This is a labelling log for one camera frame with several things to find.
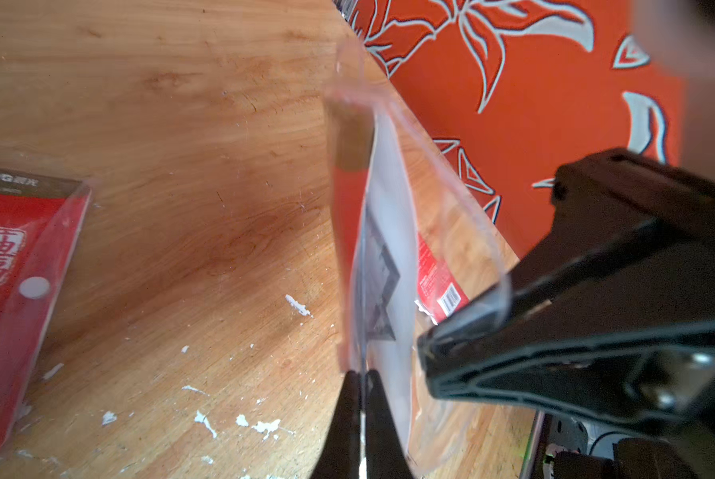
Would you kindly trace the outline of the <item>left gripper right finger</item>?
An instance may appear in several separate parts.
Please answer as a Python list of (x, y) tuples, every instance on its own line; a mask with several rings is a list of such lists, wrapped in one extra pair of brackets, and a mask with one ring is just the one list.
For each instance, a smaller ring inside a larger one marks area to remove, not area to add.
[(365, 376), (365, 415), (367, 479), (415, 478), (399, 441), (381, 375), (373, 369)]

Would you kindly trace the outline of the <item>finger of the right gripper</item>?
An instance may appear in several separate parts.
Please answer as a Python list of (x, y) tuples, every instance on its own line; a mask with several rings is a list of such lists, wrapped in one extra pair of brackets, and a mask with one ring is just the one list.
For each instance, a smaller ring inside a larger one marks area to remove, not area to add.
[(715, 433), (715, 183), (614, 149), (561, 166), (551, 201), (507, 314), (489, 289), (419, 339), (431, 395)]

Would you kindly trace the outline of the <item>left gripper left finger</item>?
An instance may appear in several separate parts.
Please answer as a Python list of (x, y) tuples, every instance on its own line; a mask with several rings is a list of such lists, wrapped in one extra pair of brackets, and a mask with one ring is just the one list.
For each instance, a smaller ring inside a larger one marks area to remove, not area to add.
[(346, 373), (313, 479), (359, 479), (361, 464), (361, 375)]

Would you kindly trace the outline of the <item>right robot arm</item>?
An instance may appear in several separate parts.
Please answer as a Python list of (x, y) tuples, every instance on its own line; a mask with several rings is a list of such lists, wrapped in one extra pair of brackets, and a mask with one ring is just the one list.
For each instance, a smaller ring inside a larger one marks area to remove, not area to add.
[(715, 478), (715, 183), (624, 149), (561, 166), (549, 234), (419, 338), (439, 399), (542, 411), (537, 476)]

